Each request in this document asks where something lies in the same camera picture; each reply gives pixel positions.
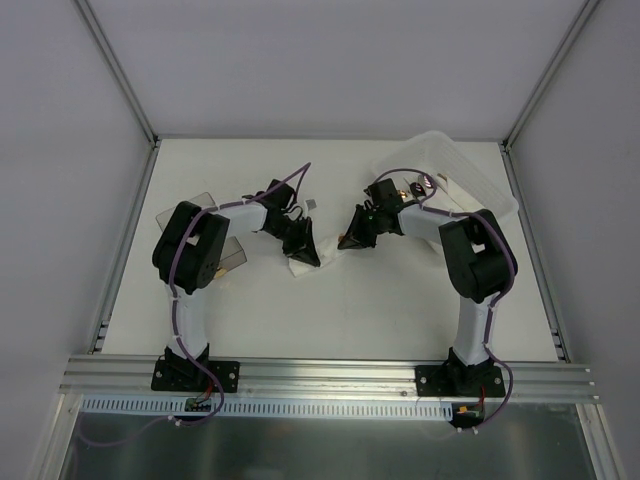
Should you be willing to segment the white paper napkin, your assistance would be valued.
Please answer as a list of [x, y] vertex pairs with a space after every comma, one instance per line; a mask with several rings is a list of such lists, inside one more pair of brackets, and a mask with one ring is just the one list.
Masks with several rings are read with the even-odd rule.
[[320, 260], [320, 266], [314, 267], [305, 263], [302, 263], [297, 260], [290, 259], [288, 262], [288, 267], [291, 274], [295, 277], [301, 277], [303, 275], [307, 275], [309, 273], [316, 272], [321, 268], [327, 267], [328, 265], [334, 263], [338, 259], [340, 259], [345, 251], [338, 249], [339, 238], [338, 237], [327, 237], [319, 244], [316, 245], [316, 251], [318, 254], [318, 258]]

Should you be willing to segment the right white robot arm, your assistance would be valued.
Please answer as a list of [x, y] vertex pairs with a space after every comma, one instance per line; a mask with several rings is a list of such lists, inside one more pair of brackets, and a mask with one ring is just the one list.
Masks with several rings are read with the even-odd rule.
[[443, 364], [415, 368], [420, 397], [505, 396], [504, 380], [490, 343], [498, 303], [511, 290], [517, 261], [494, 214], [487, 209], [451, 212], [429, 207], [435, 185], [413, 182], [407, 198], [390, 178], [365, 189], [338, 243], [340, 250], [376, 246], [382, 234], [409, 236], [442, 247], [448, 278], [460, 298], [458, 328]]

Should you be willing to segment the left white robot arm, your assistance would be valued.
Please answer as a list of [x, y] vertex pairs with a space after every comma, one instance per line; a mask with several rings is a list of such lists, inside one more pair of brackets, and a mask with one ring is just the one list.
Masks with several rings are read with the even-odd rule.
[[171, 338], [155, 364], [154, 390], [204, 389], [221, 378], [209, 362], [204, 289], [224, 269], [228, 240], [265, 232], [282, 242], [286, 258], [312, 268], [321, 265], [311, 218], [289, 216], [295, 198], [291, 186], [273, 180], [265, 192], [239, 202], [205, 208], [182, 201], [173, 209], [151, 257], [171, 308]]

